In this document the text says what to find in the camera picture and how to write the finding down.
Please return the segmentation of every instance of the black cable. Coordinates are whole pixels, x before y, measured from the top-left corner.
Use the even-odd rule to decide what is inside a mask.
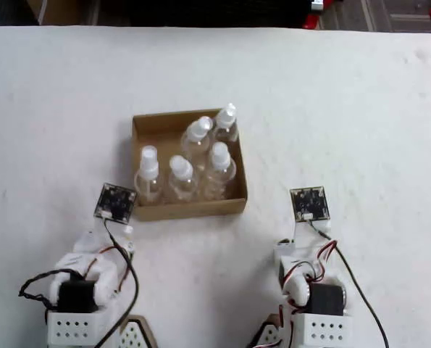
[[[138,276],[136,275],[135,268],[133,268],[132,262],[128,257],[127,252],[117,243],[112,233],[107,228],[107,220],[104,220],[104,227],[106,228],[106,231],[109,234],[109,238],[111,239],[112,244],[114,245],[114,247],[117,248],[119,253],[123,256],[125,262],[127,263],[127,267],[130,269],[133,279],[135,280],[135,295],[133,296],[133,300],[130,303],[130,306],[128,306],[128,308],[126,309],[126,311],[124,311],[124,313],[119,318],[119,320],[117,320],[117,322],[110,328],[110,330],[107,331],[107,333],[104,335],[101,341],[99,341],[98,344],[94,346],[94,348],[101,347],[109,339],[109,337],[115,332],[115,330],[117,330],[120,327],[120,325],[122,325],[123,321],[127,318],[128,314],[131,312],[133,306],[135,305],[136,299],[138,298],[139,288],[140,288],[139,282],[138,282]]]
[[[38,295],[32,295],[25,292],[25,290],[29,287],[31,283],[34,283],[36,281],[39,281],[40,279],[52,276],[53,274],[57,273],[70,273],[72,276],[77,277],[78,279],[83,279],[83,276],[79,274],[76,270],[71,270],[69,268],[61,268],[58,270],[50,270],[49,272],[40,273],[36,277],[33,277],[31,279],[28,279],[19,290],[19,297],[24,297],[26,299],[32,299],[34,301],[40,301],[44,304],[44,307],[46,307],[47,310],[56,310],[56,306],[54,306],[50,301],[42,294]]]
[[[309,220],[309,225],[323,238],[327,239],[327,240],[331,240],[331,238],[323,231],[319,230],[318,228],[316,228],[313,224],[313,222],[311,222]],[[361,296],[361,299],[363,299],[363,302],[365,302],[365,304],[367,305],[369,311],[371,312],[371,314],[373,315],[374,321],[376,321],[377,327],[379,328],[380,332],[381,332],[381,336],[382,339],[384,340],[384,345],[385,348],[389,348],[389,341],[388,341],[388,337],[386,336],[386,332],[384,331],[384,328],[382,327],[382,324],[380,322],[380,319],[377,317],[376,312],[373,310],[373,307],[371,306],[371,304],[368,302],[367,298],[365,297],[363,291],[360,288],[359,283],[357,282],[355,275],[352,272],[351,266],[348,265],[346,258],[344,257],[343,253],[340,252],[339,247],[336,246],[336,252],[338,252],[340,258],[342,259],[345,267],[347,268],[348,274],[351,275],[353,284],[355,285],[355,287],[357,288],[357,290],[359,291],[359,294]]]

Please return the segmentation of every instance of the wire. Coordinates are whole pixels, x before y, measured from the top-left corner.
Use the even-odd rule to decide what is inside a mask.
[[[99,254],[103,254],[103,253],[108,252],[109,250],[113,250],[113,249],[117,249],[117,247],[116,247],[116,246],[108,246],[107,248],[102,249],[102,250],[99,252]],[[93,266],[97,261],[98,261],[98,258],[97,258],[97,257],[95,257],[95,258],[93,259],[93,261],[91,261],[91,262],[90,262],[90,264],[88,265],[88,268],[86,269],[85,275],[83,276],[85,279],[86,279],[86,276],[89,274],[91,267],[92,267],[92,266]],[[124,283],[125,279],[126,279],[126,278],[127,278],[127,276],[128,276],[128,271],[129,271],[129,270],[130,270],[130,269],[129,269],[129,268],[128,268],[128,266],[127,266],[127,268],[126,268],[126,270],[125,270],[125,273],[123,273],[122,280],[120,281],[119,288],[118,288],[118,292],[121,292],[121,291],[122,291],[122,285],[123,285],[123,283]]]
[[[296,270],[296,268],[301,267],[302,265],[310,266],[311,270],[313,270],[313,272],[314,272],[314,278],[317,277],[317,274],[315,273],[314,266],[309,261],[300,261],[300,262],[296,263],[283,277],[283,282],[281,283],[281,289],[284,289],[285,284],[289,281],[289,278],[293,275],[294,270]]]
[[[126,309],[126,311],[123,312],[123,314],[119,318],[119,320],[117,320],[117,322],[109,329],[109,331],[107,331],[107,333],[104,335],[104,337],[101,339],[101,341],[99,341],[98,344],[96,346],[94,346],[94,348],[102,347],[102,345],[109,339],[109,337],[115,332],[115,330],[117,330],[122,325],[123,321],[127,318],[128,314],[131,312],[133,306],[136,303],[136,299],[138,298],[138,292],[139,292],[139,288],[140,288],[138,276],[136,275],[135,268],[133,268],[132,262],[131,262],[130,258],[128,257],[127,252],[117,243],[117,241],[115,240],[111,231],[109,231],[109,229],[107,228],[107,220],[106,219],[104,219],[104,227],[105,227],[107,233],[109,234],[109,238],[111,239],[112,244],[114,245],[114,247],[117,248],[119,253],[123,256],[125,262],[127,263],[128,268],[130,269],[130,272],[133,276],[133,279],[135,280],[135,294],[133,296],[133,299],[132,299],[130,305]]]
[[[326,256],[326,261],[329,260],[330,255],[332,253],[332,251],[334,249],[336,249],[336,245],[338,244],[337,241],[330,241],[329,243],[325,244],[318,252],[317,252],[317,260],[319,263],[320,268],[322,269],[322,274],[320,274],[318,277],[315,277],[315,279],[312,279],[312,282],[320,282],[323,280],[323,278],[325,277],[325,267],[322,264],[322,261],[320,260],[320,257],[322,256],[323,252],[325,252],[327,249],[329,249],[327,256]]]
[[[309,225],[315,230],[315,232],[317,232],[321,237],[327,239],[327,240],[331,240],[331,238],[323,231],[319,230],[318,228],[316,228],[313,224],[313,222],[311,222],[309,220]],[[338,246],[335,246],[336,252],[338,252],[340,258],[342,259],[345,267],[347,268],[348,274],[351,276],[353,284],[355,285],[355,287],[357,288],[357,290],[359,291],[359,294],[361,296],[361,299],[363,299],[363,302],[365,302],[365,304],[368,307],[368,310],[371,312],[374,321],[376,321],[377,327],[379,328],[380,332],[381,332],[381,336],[382,339],[384,340],[384,345],[385,348],[389,348],[389,341],[388,341],[388,337],[386,336],[386,332],[384,331],[384,328],[382,327],[382,324],[380,322],[380,319],[377,317],[376,312],[373,310],[373,307],[371,306],[371,304],[368,302],[368,299],[365,297],[363,291],[360,288],[359,283],[357,282],[355,275],[352,272],[351,266],[349,266],[346,258],[344,257],[343,253],[339,250]]]
[[[283,342],[283,340],[279,340],[273,343],[268,343],[268,344],[260,344],[259,346],[255,346],[252,348],[271,348],[271,347],[279,347],[281,345],[281,343]]]
[[[44,307],[46,307],[47,310],[55,310],[56,306],[54,306],[52,303],[50,303],[50,301],[44,295],[42,295],[42,294],[32,295],[32,294],[25,292],[25,290],[27,290],[27,288],[29,287],[29,285],[31,283],[34,283],[36,281],[39,281],[40,279],[52,276],[53,274],[57,274],[57,273],[69,273],[71,276],[75,276],[78,279],[83,279],[83,276],[81,274],[79,274],[79,272],[77,272],[76,270],[71,270],[69,268],[60,268],[58,270],[50,270],[49,272],[40,273],[36,277],[28,279],[20,287],[19,297],[24,297],[26,299],[32,299],[34,301],[40,301],[44,304]]]

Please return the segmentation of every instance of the white wire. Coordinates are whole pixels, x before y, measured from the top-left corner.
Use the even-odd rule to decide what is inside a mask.
[[[43,0],[40,7],[40,13],[38,14],[38,24],[42,25],[44,21],[44,15],[46,14],[46,8],[48,7],[48,0]]]

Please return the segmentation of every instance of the white table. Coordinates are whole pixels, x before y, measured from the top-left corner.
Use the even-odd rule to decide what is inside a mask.
[[[103,182],[131,186],[132,115],[227,102],[245,212],[132,222],[133,312],[159,346],[244,347],[280,301],[288,189],[324,185],[391,347],[431,347],[431,35],[82,27],[0,28],[0,347],[45,347],[17,292],[91,226]],[[352,310],[356,347],[382,347]]]

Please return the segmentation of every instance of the circuit board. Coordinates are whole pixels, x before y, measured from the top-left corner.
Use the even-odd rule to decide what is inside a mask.
[[[323,186],[294,188],[290,190],[290,197],[293,201],[294,217],[297,223],[330,219]]]
[[[116,223],[128,224],[135,200],[134,190],[105,183],[94,210],[94,216],[98,218],[106,216],[108,220]]]

